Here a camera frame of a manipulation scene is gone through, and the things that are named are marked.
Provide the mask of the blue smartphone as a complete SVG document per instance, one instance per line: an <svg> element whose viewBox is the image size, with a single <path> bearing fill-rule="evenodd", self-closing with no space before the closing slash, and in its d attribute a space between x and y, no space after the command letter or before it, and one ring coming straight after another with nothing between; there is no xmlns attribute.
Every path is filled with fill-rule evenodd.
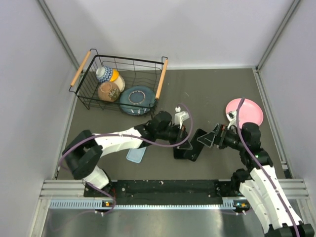
<svg viewBox="0 0 316 237"><path fill-rule="evenodd" d="M185 154L186 154L187 149L179 149L177 147L173 148L173 157L174 159L186 159Z"/></svg>

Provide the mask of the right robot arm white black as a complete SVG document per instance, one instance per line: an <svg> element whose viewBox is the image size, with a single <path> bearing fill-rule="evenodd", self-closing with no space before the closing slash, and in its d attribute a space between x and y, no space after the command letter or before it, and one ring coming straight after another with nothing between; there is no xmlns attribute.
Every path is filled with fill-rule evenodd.
<svg viewBox="0 0 316 237"><path fill-rule="evenodd" d="M208 147L229 147L239 152L245 168L233 173L230 192L247 199L266 237L313 237L312 225L305 224L288 201L260 139L259 126L246 122L242 128L218 124L197 141Z"/></svg>

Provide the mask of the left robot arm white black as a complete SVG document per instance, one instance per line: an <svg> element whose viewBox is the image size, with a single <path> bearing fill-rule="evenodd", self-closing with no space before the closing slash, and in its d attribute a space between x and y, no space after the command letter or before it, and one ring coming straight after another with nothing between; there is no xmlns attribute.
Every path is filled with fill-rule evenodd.
<svg viewBox="0 0 316 237"><path fill-rule="evenodd" d="M162 147L157 140L169 142L168 147L179 149L189 144L183 122L190 118L187 111L177 112L174 116L160 111L146 123L128 130L93 134L90 130L81 132L62 152L61 160L65 161L72 176L92 185L102 196L112 190L111 179L97 163L105 155L122 150L141 149L150 145Z"/></svg>

